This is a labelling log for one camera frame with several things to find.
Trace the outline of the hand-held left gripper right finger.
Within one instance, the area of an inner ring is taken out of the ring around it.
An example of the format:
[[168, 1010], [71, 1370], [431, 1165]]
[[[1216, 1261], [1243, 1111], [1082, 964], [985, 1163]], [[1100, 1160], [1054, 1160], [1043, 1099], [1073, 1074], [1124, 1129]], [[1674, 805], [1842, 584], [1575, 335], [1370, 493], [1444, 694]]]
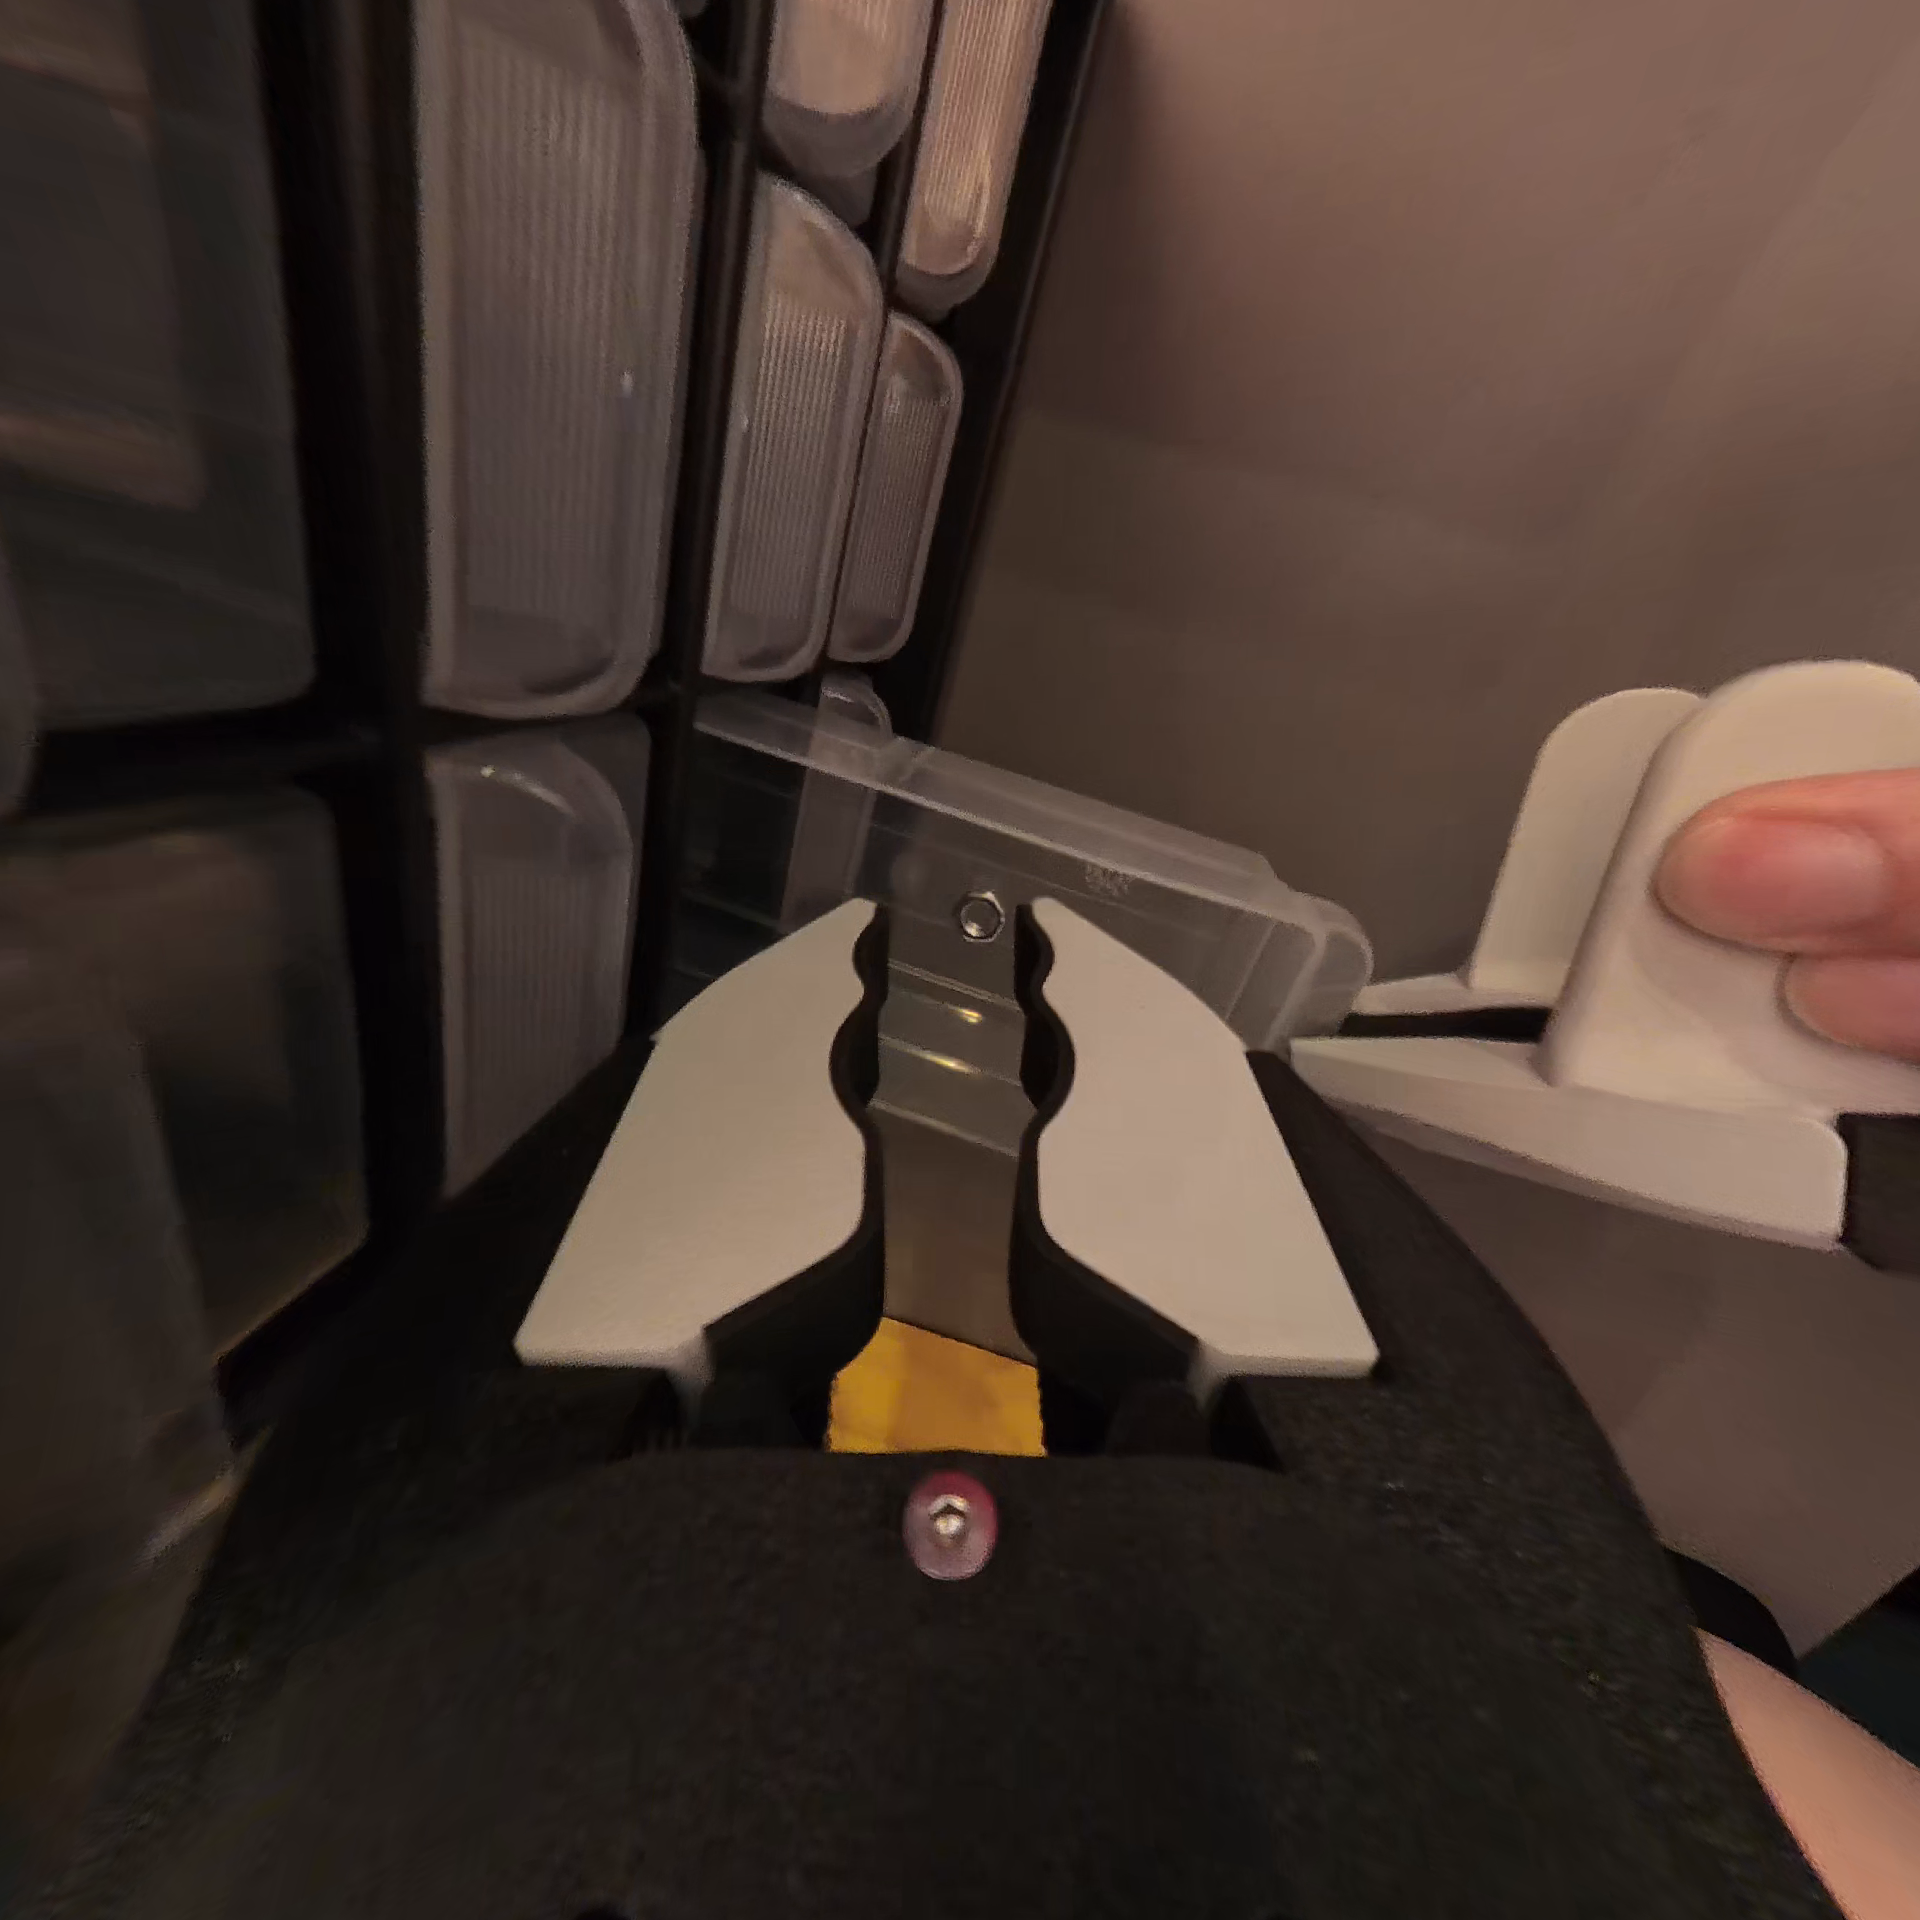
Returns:
[[1365, 1378], [1377, 1344], [1236, 1029], [1064, 903], [1019, 910], [1013, 1311], [1063, 1382]]

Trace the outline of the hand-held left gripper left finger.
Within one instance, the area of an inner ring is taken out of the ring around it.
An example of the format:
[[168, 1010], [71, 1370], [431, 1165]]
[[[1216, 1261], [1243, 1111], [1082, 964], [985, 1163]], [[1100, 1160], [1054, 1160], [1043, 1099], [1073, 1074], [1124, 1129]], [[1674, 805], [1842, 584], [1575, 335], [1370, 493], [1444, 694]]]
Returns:
[[829, 1382], [869, 1345], [888, 930], [843, 903], [660, 1025], [516, 1330], [524, 1364]]

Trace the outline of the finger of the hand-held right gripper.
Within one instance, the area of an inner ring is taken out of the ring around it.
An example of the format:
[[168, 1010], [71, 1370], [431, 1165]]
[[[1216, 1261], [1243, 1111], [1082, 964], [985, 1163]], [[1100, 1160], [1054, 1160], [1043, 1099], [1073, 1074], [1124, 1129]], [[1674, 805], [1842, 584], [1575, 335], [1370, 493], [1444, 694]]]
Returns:
[[1375, 979], [1344, 1038], [1540, 1038], [1647, 770], [1701, 695], [1643, 685], [1575, 709], [1545, 738], [1477, 944], [1453, 973]]
[[1407, 1147], [1680, 1226], [1836, 1250], [1848, 1151], [1780, 1100], [1562, 1088], [1479, 1038], [1300, 1038], [1292, 1073]]

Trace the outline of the yellow plastic bin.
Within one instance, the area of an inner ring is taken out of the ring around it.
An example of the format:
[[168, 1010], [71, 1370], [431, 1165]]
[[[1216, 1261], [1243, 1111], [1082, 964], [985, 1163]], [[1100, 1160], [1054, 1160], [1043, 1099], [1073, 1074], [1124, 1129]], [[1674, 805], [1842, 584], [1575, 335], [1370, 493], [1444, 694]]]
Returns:
[[1040, 1372], [885, 1317], [829, 1384], [827, 1451], [1043, 1456]]

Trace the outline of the clear plastic drawer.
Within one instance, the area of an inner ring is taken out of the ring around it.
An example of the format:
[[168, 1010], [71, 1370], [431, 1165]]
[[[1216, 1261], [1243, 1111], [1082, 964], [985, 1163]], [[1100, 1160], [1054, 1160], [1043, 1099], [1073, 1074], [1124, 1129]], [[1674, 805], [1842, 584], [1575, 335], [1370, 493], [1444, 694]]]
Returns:
[[[970, 948], [953, 904], [993, 887], [1010, 938]], [[849, 897], [888, 910], [880, 1016], [885, 1311], [1029, 1359], [1005, 1307], [1019, 1081], [1016, 910], [1057, 897], [1187, 983], [1254, 1052], [1330, 1034], [1373, 976], [1359, 922], [1264, 857], [946, 756], [767, 688], [706, 695], [674, 994], [679, 1004]]]

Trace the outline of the black drawer cabinet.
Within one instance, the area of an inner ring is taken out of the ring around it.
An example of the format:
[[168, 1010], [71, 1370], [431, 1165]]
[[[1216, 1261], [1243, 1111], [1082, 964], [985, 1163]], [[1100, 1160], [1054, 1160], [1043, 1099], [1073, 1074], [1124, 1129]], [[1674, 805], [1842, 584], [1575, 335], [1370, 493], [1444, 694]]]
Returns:
[[677, 1010], [781, 4], [4, 4], [4, 1882], [358, 1546]]

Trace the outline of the person's right hand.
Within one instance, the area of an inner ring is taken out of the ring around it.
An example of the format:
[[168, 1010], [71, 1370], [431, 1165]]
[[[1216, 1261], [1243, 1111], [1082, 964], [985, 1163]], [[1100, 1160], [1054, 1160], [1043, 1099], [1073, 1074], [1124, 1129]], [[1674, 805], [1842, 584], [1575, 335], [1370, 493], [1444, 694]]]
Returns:
[[1917, 770], [1777, 781], [1697, 809], [1657, 897], [1696, 934], [1783, 961], [1811, 1034], [1917, 1063]]

